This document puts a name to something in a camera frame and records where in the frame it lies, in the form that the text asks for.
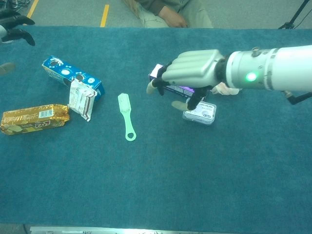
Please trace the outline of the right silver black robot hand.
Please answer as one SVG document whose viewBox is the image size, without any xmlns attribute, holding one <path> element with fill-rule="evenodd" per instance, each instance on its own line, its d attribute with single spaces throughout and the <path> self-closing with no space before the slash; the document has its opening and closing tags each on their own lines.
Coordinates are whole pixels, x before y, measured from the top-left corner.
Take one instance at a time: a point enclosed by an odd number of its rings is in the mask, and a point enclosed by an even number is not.
<svg viewBox="0 0 312 234">
<path fill-rule="evenodd" d="M 173 101 L 172 106 L 181 111 L 194 110 L 207 91 L 220 83 L 216 68 L 224 61 L 217 49 L 183 52 L 158 70 L 156 78 L 148 83 L 146 93 L 158 90 L 164 95 L 164 87 L 169 85 L 190 87 L 194 93 L 189 101 Z"/>
</svg>

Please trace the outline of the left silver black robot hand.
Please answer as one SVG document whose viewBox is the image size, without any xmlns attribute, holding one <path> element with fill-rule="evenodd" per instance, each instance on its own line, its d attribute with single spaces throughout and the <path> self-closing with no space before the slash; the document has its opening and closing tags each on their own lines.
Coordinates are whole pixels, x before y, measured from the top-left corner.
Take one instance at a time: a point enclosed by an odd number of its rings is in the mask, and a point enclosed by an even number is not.
<svg viewBox="0 0 312 234">
<path fill-rule="evenodd" d="M 27 16 L 14 10 L 0 11 L 0 43 L 24 39 L 29 45 L 35 46 L 35 41 L 30 33 L 16 28 L 19 25 L 35 25 L 35 22 Z"/>
</svg>

